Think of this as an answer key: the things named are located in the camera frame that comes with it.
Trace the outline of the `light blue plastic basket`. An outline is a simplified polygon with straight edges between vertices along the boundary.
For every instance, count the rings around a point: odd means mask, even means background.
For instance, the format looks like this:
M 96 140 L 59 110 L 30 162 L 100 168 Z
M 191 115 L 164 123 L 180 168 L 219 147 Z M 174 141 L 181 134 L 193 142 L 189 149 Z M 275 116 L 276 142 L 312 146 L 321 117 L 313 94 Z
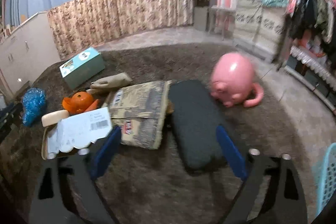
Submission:
M 319 215 L 335 192 L 335 143 L 327 147 L 322 160 L 313 167 L 313 174 L 317 184 L 316 215 Z

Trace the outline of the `printed paper bag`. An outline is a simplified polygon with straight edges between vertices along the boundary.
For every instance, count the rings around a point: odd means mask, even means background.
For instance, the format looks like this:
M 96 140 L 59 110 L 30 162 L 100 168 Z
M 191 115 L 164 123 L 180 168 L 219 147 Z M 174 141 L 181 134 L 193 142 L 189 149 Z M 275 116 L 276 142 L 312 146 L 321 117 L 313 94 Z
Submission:
M 103 106 L 109 109 L 114 125 L 121 129 L 121 143 L 145 149 L 158 149 L 169 108 L 171 81 L 152 81 L 120 88 Z

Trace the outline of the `clothes rack with garments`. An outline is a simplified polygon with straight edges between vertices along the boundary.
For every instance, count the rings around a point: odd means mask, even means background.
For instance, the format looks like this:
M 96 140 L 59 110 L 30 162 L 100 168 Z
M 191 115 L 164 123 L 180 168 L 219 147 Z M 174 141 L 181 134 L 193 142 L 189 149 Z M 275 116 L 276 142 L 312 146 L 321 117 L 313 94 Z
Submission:
M 335 71 L 335 1 L 288 0 L 277 58 L 279 68 L 287 62 L 293 46 Z

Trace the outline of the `orange pumpkin toy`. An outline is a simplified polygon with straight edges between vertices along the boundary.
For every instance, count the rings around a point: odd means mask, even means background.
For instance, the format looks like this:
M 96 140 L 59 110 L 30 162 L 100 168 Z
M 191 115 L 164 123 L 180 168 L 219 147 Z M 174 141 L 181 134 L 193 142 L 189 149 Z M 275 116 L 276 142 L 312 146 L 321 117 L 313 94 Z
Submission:
M 96 110 L 99 103 L 100 100 L 94 99 L 92 94 L 87 92 L 77 92 L 72 97 L 63 98 L 62 107 L 71 115 L 76 115 Z

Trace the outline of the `beige cloth pouch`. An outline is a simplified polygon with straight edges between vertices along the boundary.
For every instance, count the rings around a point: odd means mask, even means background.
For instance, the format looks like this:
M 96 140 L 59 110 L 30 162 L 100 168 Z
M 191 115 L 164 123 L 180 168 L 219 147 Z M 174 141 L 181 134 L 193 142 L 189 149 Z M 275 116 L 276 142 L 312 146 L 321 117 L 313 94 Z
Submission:
M 89 94 L 107 93 L 128 86 L 131 82 L 132 79 L 125 72 L 122 72 L 92 82 L 86 92 Z

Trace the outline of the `black flat case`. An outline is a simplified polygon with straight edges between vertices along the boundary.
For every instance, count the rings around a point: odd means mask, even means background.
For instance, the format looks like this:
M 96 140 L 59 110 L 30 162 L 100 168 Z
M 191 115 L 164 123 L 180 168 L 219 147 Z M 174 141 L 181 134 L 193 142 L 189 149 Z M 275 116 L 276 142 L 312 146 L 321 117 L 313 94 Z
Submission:
M 172 132 L 185 170 L 197 174 L 225 166 L 216 136 L 223 117 L 206 86 L 198 80 L 174 83 L 169 100 L 173 105 Z

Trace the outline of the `patterned cloth covered cabinet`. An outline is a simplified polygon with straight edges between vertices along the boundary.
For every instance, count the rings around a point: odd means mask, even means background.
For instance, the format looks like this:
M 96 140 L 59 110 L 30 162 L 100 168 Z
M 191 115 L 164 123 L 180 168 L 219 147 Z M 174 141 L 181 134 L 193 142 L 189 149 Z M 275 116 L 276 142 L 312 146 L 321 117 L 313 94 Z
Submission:
M 236 0 L 235 46 L 272 63 L 283 43 L 285 10 L 266 6 L 262 0 Z

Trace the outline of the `blue plastic bag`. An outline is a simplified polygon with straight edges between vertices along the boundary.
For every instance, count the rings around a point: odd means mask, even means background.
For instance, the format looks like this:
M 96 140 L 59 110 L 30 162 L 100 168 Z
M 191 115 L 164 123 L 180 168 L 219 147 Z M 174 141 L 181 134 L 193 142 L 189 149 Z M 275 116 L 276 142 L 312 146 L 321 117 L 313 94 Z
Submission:
M 30 127 L 40 118 L 46 109 L 46 94 L 40 88 L 30 88 L 22 97 L 23 117 L 22 122 Z

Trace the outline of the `lace covered low shelf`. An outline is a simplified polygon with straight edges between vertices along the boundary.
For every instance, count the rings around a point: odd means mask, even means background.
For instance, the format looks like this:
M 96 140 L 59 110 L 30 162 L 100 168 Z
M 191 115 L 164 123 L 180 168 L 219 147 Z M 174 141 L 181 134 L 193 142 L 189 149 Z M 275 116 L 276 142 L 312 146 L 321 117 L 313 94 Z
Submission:
M 335 77 L 317 59 L 292 46 L 284 71 L 305 85 L 335 115 Z

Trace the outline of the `grey water dispenser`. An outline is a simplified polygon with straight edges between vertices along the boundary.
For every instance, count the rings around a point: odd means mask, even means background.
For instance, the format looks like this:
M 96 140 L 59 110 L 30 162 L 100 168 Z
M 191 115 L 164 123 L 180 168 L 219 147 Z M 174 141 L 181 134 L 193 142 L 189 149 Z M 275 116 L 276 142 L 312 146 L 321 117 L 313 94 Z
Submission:
M 217 4 L 217 0 L 194 0 L 194 28 L 199 31 L 209 29 L 209 10 Z

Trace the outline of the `cream round box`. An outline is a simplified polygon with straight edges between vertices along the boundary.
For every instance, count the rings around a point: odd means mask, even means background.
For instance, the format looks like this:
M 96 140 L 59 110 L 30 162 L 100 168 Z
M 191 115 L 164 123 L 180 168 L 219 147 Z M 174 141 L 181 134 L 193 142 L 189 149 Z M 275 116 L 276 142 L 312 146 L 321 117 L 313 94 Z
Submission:
M 41 121 L 43 127 L 48 127 L 57 124 L 60 120 L 66 119 L 70 116 L 67 110 L 58 110 L 42 116 Z

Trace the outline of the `white low cabinet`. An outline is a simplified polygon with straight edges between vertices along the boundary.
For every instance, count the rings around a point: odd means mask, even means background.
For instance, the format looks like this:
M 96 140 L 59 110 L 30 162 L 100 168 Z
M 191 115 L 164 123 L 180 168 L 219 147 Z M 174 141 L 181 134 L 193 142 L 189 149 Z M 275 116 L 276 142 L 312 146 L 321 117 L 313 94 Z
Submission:
M 12 100 L 59 61 L 47 13 L 37 12 L 1 42 L 1 92 Z

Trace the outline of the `teal cardboard box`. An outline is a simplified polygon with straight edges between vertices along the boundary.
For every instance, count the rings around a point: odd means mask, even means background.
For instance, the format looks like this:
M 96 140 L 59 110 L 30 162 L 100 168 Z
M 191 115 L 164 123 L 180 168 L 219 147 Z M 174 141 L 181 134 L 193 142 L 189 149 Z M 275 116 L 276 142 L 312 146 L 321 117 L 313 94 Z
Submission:
M 74 90 L 105 69 L 100 52 L 90 47 L 59 67 L 63 80 Z

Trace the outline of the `light blue paper card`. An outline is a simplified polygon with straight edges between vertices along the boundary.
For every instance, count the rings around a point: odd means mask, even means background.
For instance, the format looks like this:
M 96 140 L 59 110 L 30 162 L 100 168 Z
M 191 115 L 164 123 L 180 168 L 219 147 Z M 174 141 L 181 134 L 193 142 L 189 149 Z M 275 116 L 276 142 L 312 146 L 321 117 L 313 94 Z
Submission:
M 56 125 L 57 137 L 54 145 L 61 152 L 87 148 L 98 139 L 107 137 L 112 129 L 107 107 L 76 114 L 60 120 Z

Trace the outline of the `pink pig toy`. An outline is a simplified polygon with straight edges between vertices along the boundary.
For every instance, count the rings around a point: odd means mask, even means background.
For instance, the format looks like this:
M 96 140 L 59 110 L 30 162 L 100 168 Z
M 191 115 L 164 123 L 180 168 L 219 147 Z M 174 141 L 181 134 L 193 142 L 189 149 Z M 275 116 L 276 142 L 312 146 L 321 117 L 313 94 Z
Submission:
M 254 67 L 247 57 L 237 52 L 226 53 L 211 74 L 211 95 L 225 107 L 255 107 L 262 101 L 264 89 L 253 81 L 254 77 Z

